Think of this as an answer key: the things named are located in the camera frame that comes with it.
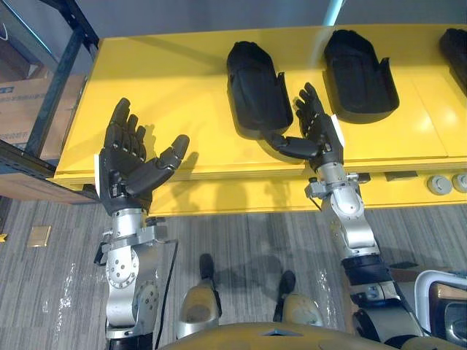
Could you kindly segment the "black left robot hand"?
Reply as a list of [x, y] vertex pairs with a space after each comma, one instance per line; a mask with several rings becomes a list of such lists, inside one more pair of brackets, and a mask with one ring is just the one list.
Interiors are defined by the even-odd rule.
[[146, 128], [130, 113], [131, 102], [121, 98], [106, 129], [99, 153], [99, 198], [108, 215], [124, 209], [148, 212], [153, 191], [180, 167], [190, 139], [181, 134], [159, 156], [147, 159]]

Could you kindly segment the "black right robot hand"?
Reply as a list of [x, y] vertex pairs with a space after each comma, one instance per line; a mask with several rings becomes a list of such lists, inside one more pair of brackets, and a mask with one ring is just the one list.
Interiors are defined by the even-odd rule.
[[312, 170], [327, 163], [344, 163], [344, 147], [339, 141], [331, 116], [325, 113], [317, 91], [306, 82], [295, 101], [302, 137], [265, 136], [269, 146], [282, 155], [307, 160]]

